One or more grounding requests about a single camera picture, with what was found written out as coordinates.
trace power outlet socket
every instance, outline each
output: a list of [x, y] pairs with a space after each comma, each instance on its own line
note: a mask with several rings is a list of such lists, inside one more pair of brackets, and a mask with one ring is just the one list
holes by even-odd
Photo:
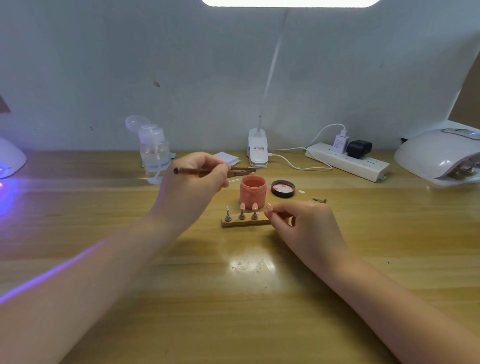
[[332, 146], [325, 143], [318, 143], [308, 147], [305, 156], [312, 159], [323, 160], [332, 167], [355, 174], [372, 182], [384, 180], [385, 171], [390, 165], [390, 163], [370, 157], [356, 159], [349, 157], [346, 153], [336, 153], [332, 151]]

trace forearm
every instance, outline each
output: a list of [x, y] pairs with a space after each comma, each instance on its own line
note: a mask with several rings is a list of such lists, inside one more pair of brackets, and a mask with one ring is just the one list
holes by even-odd
[[174, 238], [167, 228], [144, 218], [1, 297], [2, 361], [60, 362], [134, 275]]
[[362, 260], [349, 257], [318, 275], [402, 363], [478, 363], [473, 333]]

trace brown panel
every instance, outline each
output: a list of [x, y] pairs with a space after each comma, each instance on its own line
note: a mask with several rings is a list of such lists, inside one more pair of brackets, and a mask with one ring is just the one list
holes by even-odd
[[463, 83], [449, 120], [480, 129], [480, 55]]
[[4, 112], [10, 112], [7, 103], [3, 100], [2, 96], [0, 95], [0, 114]]

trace pink jar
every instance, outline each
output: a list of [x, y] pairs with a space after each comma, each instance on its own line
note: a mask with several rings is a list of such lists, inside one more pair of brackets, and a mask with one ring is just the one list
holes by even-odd
[[265, 205], [266, 195], [265, 178], [255, 175], [243, 177], [240, 182], [240, 203], [244, 203], [246, 209], [251, 210], [254, 203], [258, 208], [262, 208]]

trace wooden block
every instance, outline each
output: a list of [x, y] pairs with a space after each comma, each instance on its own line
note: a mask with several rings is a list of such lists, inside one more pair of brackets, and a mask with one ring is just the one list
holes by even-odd
[[270, 220], [265, 216], [263, 212], [257, 212], [258, 219], [252, 220], [253, 212], [245, 212], [245, 220], [239, 219], [240, 214], [230, 214], [232, 221], [225, 221], [225, 216], [222, 217], [222, 228], [229, 226], [249, 226], [249, 225], [266, 225], [270, 224]]

